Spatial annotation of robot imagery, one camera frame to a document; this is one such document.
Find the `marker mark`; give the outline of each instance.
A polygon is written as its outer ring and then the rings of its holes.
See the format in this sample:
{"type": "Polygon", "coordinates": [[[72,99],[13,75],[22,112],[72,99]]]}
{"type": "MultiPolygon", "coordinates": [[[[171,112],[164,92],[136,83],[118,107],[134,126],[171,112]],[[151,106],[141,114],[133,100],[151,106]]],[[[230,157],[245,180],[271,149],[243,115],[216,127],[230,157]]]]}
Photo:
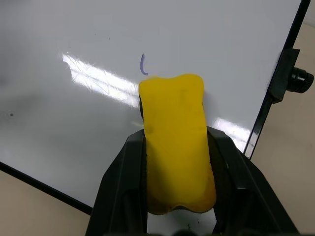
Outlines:
{"type": "Polygon", "coordinates": [[[144,72],[144,70],[143,70],[143,61],[144,61],[144,58],[146,58],[146,56],[145,56],[144,54],[142,54],[141,61],[140,61],[140,70],[141,70],[141,73],[142,73],[142,74],[148,75],[148,73],[144,72]]]}

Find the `whiteboard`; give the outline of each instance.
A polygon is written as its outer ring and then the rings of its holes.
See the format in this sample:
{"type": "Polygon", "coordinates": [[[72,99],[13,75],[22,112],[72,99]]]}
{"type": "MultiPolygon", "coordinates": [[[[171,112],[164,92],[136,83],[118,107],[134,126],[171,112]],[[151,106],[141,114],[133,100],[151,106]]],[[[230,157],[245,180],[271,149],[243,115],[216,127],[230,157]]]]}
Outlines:
{"type": "MultiPolygon", "coordinates": [[[[208,125],[243,151],[300,0],[0,4],[0,161],[93,206],[143,127],[138,84],[150,75],[201,76],[208,125]]],[[[214,223],[212,211],[177,211],[148,227],[201,234],[214,223]]]]}

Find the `floor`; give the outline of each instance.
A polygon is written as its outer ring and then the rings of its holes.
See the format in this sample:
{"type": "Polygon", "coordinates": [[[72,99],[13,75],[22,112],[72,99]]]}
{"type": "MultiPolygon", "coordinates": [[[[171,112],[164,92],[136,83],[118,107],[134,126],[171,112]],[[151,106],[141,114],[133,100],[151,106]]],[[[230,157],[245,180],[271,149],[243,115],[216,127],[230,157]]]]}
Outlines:
{"type": "MultiPolygon", "coordinates": [[[[315,29],[303,25],[297,67],[315,74],[315,29]]],[[[302,233],[315,233],[315,86],[273,105],[252,161],[302,233]]],[[[89,216],[0,172],[0,228],[7,236],[84,235],[89,216]]]]}

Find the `yellow sponge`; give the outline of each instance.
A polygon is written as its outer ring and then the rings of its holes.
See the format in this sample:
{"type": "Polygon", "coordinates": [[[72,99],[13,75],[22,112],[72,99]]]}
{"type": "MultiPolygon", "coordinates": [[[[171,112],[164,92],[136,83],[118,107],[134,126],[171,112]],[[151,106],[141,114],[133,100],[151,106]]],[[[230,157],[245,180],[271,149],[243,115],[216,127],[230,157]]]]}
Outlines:
{"type": "Polygon", "coordinates": [[[139,94],[147,140],[148,211],[206,212],[216,202],[201,77],[152,77],[139,94]]]}

